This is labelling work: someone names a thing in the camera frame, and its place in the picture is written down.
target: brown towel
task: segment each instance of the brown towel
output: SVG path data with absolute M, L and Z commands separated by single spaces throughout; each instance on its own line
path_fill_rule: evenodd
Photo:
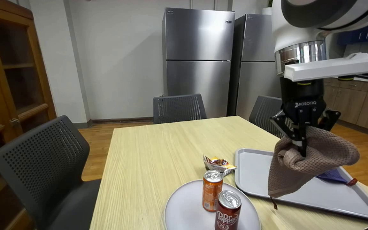
M 306 137 L 306 157 L 302 157 L 288 137 L 276 144 L 269 170 L 269 196 L 296 192 L 314 176 L 342 165 L 353 165 L 360 158 L 355 145 L 329 131 L 308 126 Z

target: gray chair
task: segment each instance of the gray chair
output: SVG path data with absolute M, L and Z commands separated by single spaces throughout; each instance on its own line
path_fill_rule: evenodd
M 249 122 L 279 138 L 282 138 L 283 134 L 269 120 L 270 117 L 281 111 L 281 106 L 282 100 L 280 98 L 271 96 L 258 96 L 249 117 Z M 287 119 L 286 125 L 289 128 L 292 128 L 292 121 Z
M 66 116 L 0 148 L 0 174 L 37 229 L 89 229 L 101 182 L 81 179 L 89 150 Z
M 206 119 L 201 94 L 159 96 L 153 99 L 154 123 L 184 122 Z

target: round plate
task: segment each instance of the round plate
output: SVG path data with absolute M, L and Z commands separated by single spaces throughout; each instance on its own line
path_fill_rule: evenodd
M 248 197 L 239 189 L 226 183 L 223 183 L 222 190 L 235 192 L 241 198 L 238 230 L 260 230 L 258 213 Z M 165 228 L 214 230 L 216 213 L 206 211 L 202 206 L 202 199 L 203 180 L 188 182 L 175 190 L 165 206 Z

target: freezer door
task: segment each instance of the freezer door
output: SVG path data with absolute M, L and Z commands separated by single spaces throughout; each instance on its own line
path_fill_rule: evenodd
M 246 15 L 242 61 L 275 61 L 275 40 L 270 15 Z
M 274 62 L 241 63 L 236 115 L 249 120 L 258 96 L 281 97 Z
M 231 60 L 234 12 L 165 9 L 167 60 Z
M 229 61 L 167 61 L 168 96 L 200 93 L 207 118 L 224 117 L 230 68 Z

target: table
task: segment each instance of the table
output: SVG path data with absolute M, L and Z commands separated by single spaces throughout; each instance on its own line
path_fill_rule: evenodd
M 184 183 L 202 179 L 203 154 L 235 163 L 237 149 L 273 151 L 278 140 L 238 116 L 117 128 L 90 229 L 164 229 L 168 198 Z M 235 186 L 234 173 L 224 182 Z M 368 220 L 284 204 L 276 211 L 270 201 L 249 198 L 263 230 L 368 227 Z

